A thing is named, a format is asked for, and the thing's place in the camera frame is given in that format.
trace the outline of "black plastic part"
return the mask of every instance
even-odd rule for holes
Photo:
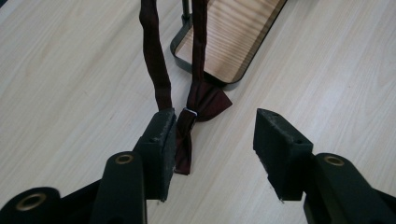
[[[0,7],[3,6],[3,4],[5,4],[7,2],[7,0],[0,0]]]
[[[315,197],[306,195],[304,201],[304,212],[309,224],[330,224],[332,219],[327,211],[326,204],[321,195]]]
[[[313,144],[275,112],[258,109],[253,148],[280,200],[300,201]]]
[[[173,108],[159,111],[152,117],[134,152],[142,157],[146,199],[164,202],[175,167],[176,116]]]
[[[91,224],[147,223],[143,163],[135,152],[107,160],[92,209]]]
[[[61,198],[56,189],[28,189],[2,208],[0,223],[60,223],[60,204]]]
[[[396,216],[355,166],[330,153],[315,157],[316,184],[332,223],[396,223]]]
[[[376,192],[378,193],[379,197],[381,197],[382,201],[384,201],[388,208],[393,212],[393,214],[396,214],[396,198],[377,189]]]
[[[100,180],[61,199],[64,223],[89,223]]]

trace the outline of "brass grommet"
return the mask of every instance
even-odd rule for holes
[[[47,199],[47,195],[45,193],[42,192],[34,193],[20,200],[17,203],[16,209],[22,212],[29,211],[38,207],[40,204],[46,201],[46,199]]]
[[[335,166],[343,166],[345,164],[341,159],[338,159],[338,158],[336,158],[334,156],[326,156],[324,158],[324,160],[327,163],[329,163],[331,165],[335,165]]]
[[[133,159],[134,159],[134,157],[131,155],[128,155],[128,154],[119,155],[116,158],[116,164],[120,164],[120,165],[126,164],[126,163],[132,161]]]

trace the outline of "metal slider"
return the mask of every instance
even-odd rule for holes
[[[197,113],[197,112],[195,112],[195,111],[193,111],[193,110],[190,110],[190,109],[188,109],[187,107],[184,107],[183,110],[187,110],[187,111],[189,111],[190,113],[192,113],[193,115],[195,115],[195,117],[198,117],[198,113]]]

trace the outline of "wooden table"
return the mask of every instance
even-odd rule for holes
[[[8,0],[0,9],[0,205],[33,187],[62,196],[101,178],[132,150],[157,110],[136,0]],[[159,1],[177,113],[191,76],[169,45],[181,1]],[[351,160],[396,195],[396,1],[289,0],[233,106],[192,131],[189,176],[174,175],[149,223],[305,223],[282,203],[252,149],[256,108],[274,110],[314,144]]]

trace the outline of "wood grain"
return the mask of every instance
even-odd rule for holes
[[[205,71],[233,83],[242,78],[285,0],[216,0],[207,11]],[[192,62],[191,28],[176,56]]]
[[[67,195],[132,150],[157,110],[137,0],[12,0],[0,9],[0,206],[27,189]],[[191,75],[169,50],[181,2],[158,1],[174,106]],[[274,110],[314,144],[352,161],[396,196],[396,2],[289,0],[233,106],[192,132],[189,176],[175,175],[148,223],[306,223],[280,202],[252,149],[256,108]]]

